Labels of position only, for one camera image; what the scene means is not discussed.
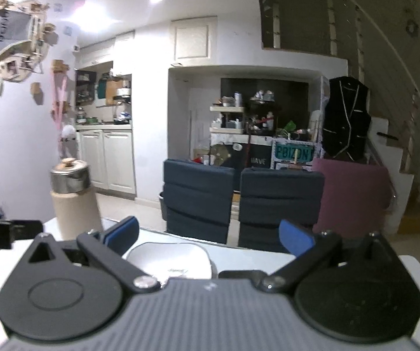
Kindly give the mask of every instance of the white shelf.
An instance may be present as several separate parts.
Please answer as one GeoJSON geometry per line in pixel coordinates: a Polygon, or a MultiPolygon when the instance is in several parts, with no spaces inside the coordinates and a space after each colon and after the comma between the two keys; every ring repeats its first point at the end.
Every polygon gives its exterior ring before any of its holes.
{"type": "Polygon", "coordinates": [[[231,135],[242,135],[242,129],[234,128],[210,128],[210,133],[229,133],[231,135]]]}
{"type": "Polygon", "coordinates": [[[211,106],[210,111],[244,113],[244,107],[243,106],[211,106]]]}

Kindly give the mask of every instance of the beige bottle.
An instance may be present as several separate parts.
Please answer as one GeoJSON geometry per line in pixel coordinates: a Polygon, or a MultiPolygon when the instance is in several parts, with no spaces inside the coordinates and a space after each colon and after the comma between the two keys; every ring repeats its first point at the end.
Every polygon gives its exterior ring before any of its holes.
{"type": "Polygon", "coordinates": [[[90,230],[103,230],[85,161],[63,159],[51,170],[51,187],[54,211],[64,240],[75,239],[90,230]]]}

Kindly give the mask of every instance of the license plate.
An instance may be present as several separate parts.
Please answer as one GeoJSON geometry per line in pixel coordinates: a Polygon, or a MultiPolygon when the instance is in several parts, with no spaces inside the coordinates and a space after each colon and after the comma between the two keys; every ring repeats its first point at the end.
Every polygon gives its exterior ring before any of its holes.
{"type": "Polygon", "coordinates": [[[314,147],[312,145],[301,144],[277,144],[275,148],[275,158],[283,159],[285,161],[294,161],[297,149],[299,150],[298,162],[311,162],[314,158],[314,147]]]}

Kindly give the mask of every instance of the red object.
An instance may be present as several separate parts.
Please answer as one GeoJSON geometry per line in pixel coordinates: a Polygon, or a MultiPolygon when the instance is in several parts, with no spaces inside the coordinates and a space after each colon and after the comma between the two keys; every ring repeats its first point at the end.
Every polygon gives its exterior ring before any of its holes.
{"type": "Polygon", "coordinates": [[[380,231],[392,192],[383,166],[314,159],[312,171],[325,176],[319,219],[313,231],[332,230],[343,238],[380,231]]]}

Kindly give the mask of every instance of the white table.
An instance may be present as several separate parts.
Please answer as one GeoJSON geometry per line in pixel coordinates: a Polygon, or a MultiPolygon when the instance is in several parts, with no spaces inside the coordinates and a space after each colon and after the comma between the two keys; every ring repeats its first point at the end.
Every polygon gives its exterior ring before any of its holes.
{"type": "MultiPolygon", "coordinates": [[[[114,222],[104,220],[103,226],[105,228],[113,225],[114,222]]],[[[57,229],[57,222],[55,219],[50,220],[45,224],[46,232],[50,232],[57,240],[62,240],[60,233],[57,229]]],[[[134,247],[146,242],[157,242],[157,243],[198,243],[204,247],[213,261],[218,272],[229,270],[229,269],[260,269],[267,273],[273,273],[286,263],[294,259],[293,255],[281,254],[274,252],[264,252],[257,250],[245,250],[242,248],[226,247],[205,241],[196,241],[192,239],[181,238],[166,233],[159,233],[150,230],[141,230],[137,242],[134,247]]],[[[10,275],[11,271],[17,264],[20,257],[26,251],[31,244],[31,240],[17,241],[13,245],[12,250],[1,250],[0,251],[0,288],[4,284],[5,280],[10,275]]],[[[416,284],[420,288],[420,264],[411,256],[400,256],[403,264],[406,266],[411,276],[415,280],[416,284]]],[[[6,340],[6,334],[0,324],[0,345],[6,340]]],[[[413,340],[420,344],[420,321],[418,322],[415,333],[413,334],[413,340]]]]}

